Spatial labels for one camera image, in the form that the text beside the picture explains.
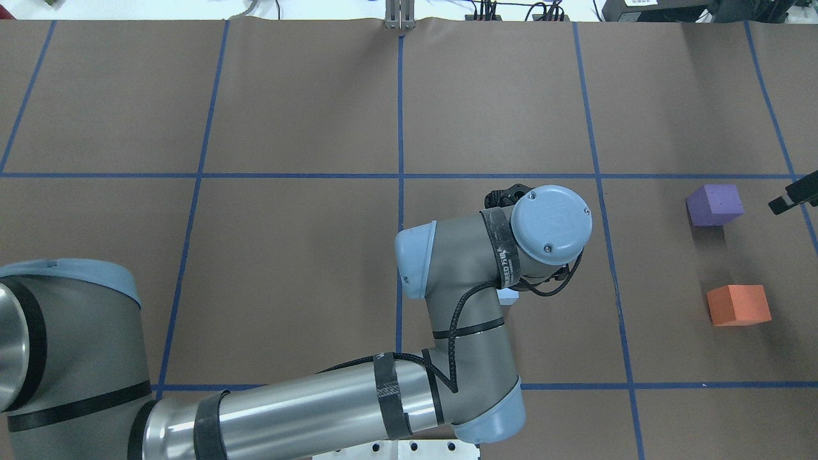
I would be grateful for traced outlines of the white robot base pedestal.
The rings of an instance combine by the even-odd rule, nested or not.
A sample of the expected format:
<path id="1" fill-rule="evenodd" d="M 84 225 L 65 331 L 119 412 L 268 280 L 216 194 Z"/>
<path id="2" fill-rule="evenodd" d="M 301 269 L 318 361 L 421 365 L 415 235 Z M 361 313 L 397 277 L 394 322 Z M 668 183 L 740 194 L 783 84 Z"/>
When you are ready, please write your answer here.
<path id="1" fill-rule="evenodd" d="M 324 452 L 313 459 L 480 459 L 481 449 L 457 439 L 380 440 Z"/>

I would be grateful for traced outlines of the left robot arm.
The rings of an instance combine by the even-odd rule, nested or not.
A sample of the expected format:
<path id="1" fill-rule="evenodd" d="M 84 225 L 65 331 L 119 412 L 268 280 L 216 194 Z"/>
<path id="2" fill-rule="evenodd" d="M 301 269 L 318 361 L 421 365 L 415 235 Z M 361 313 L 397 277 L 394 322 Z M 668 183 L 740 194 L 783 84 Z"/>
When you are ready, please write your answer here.
<path id="1" fill-rule="evenodd" d="M 471 445 L 527 421 L 502 292 L 556 295 L 593 212 L 569 187 L 516 184 L 479 211 L 404 228 L 401 294 L 426 306 L 430 345 L 309 365 L 196 402 L 158 396 L 141 301 L 124 267 L 93 259 L 2 267 L 2 414 L 17 459 L 301 459 L 450 426 Z"/>

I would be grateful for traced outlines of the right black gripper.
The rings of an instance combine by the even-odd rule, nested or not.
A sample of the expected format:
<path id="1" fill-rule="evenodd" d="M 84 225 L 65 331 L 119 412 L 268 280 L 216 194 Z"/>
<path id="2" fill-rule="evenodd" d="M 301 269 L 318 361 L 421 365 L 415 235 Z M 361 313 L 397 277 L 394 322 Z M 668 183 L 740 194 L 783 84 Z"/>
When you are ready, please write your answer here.
<path id="1" fill-rule="evenodd" d="M 818 171 L 815 170 L 789 184 L 786 186 L 786 195 L 778 196 L 768 202 L 769 209 L 774 215 L 781 215 L 800 204 L 808 203 L 811 206 L 817 206 L 817 180 Z"/>

